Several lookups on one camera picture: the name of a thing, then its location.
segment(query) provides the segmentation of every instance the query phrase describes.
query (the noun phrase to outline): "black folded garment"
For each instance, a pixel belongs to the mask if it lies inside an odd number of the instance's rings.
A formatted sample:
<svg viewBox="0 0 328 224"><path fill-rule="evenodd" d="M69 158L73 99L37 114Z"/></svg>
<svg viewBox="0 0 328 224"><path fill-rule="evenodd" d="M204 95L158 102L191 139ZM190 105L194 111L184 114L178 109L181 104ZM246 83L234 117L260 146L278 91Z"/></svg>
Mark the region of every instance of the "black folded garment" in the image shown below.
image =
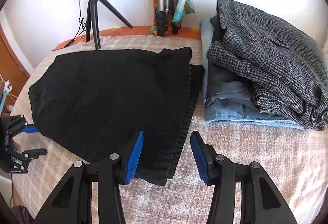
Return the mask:
<svg viewBox="0 0 328 224"><path fill-rule="evenodd" d="M102 50L57 56L28 92L39 132L88 162L115 153L137 131L137 178L165 185L188 132L204 68L191 48Z"/></svg>
<svg viewBox="0 0 328 224"><path fill-rule="evenodd" d="M285 20L236 1L218 0L218 17L222 35L208 60L250 81L259 112L324 130L328 77L316 42Z"/></svg>

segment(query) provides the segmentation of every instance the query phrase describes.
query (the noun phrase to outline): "stack of folded clothes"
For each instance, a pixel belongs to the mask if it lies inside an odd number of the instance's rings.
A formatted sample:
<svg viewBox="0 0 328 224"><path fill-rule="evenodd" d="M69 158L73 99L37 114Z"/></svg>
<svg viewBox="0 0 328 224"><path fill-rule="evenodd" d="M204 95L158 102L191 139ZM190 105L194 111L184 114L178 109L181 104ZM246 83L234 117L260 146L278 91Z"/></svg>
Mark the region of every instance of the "stack of folded clothes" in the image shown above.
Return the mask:
<svg viewBox="0 0 328 224"><path fill-rule="evenodd" d="M312 38L232 0L218 0L200 27L208 123L325 129L327 69Z"/></svg>

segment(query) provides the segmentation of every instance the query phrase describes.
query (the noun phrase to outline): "beige checkered blanket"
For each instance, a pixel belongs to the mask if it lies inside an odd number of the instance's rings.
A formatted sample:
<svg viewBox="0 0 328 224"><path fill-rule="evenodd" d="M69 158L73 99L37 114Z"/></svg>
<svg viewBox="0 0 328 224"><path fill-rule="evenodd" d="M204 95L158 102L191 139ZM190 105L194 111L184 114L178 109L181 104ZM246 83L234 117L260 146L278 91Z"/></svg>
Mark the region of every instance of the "beige checkered blanket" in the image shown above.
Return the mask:
<svg viewBox="0 0 328 224"><path fill-rule="evenodd" d="M156 36L102 37L101 45L102 49L139 48L155 52L160 52L163 48L189 46L193 51L191 63L201 64L202 60L199 40ZM24 114L27 121L32 123L29 87L44 74L57 55L84 50L94 50L93 42L54 51L46 57L27 81L12 114ZM120 186L126 222L206 223L213 187L205 186L200 180L191 152L190 133L198 130L206 143L213 145L218 153L229 157L233 162L260 162L288 202L298 223L310 224L322 206L328 186L327 130L316 132L256 125L209 125L204 121L204 113L199 99L174 178L168 180L166 186L152 185L141 179L133 179L130 185ZM35 148L48 150L46 156L30 163L28 174L13 175L23 203L35 217L61 177L80 158L39 133L21 133L14 139L21 151ZM94 184L94 224L98 223L96 190ZM237 185L234 223L240 220L240 205L241 189Z"/></svg>

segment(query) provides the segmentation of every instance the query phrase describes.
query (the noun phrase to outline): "black skirt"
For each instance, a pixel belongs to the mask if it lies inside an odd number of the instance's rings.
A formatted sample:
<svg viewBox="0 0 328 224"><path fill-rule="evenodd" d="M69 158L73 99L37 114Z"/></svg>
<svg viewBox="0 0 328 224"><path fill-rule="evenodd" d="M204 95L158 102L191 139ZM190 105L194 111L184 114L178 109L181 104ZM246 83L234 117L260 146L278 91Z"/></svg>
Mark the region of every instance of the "black skirt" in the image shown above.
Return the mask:
<svg viewBox="0 0 328 224"><path fill-rule="evenodd" d="M28 92L39 132L97 162L137 131L135 177L165 185L174 175L203 77L191 48L82 51L57 56Z"/></svg>

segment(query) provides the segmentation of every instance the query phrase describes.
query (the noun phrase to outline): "brown wooden door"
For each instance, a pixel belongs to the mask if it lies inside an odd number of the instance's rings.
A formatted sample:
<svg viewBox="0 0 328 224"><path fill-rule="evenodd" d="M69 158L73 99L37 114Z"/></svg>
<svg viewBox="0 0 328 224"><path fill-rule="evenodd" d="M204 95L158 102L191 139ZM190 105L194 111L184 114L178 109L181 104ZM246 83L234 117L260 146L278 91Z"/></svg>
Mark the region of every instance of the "brown wooden door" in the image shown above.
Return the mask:
<svg viewBox="0 0 328 224"><path fill-rule="evenodd" d="M0 74L2 78L9 80L13 86L11 94L18 96L27 79L30 77L28 72L19 62L18 58L11 49L3 30L0 26ZM5 105L14 105L14 101L7 97Z"/></svg>

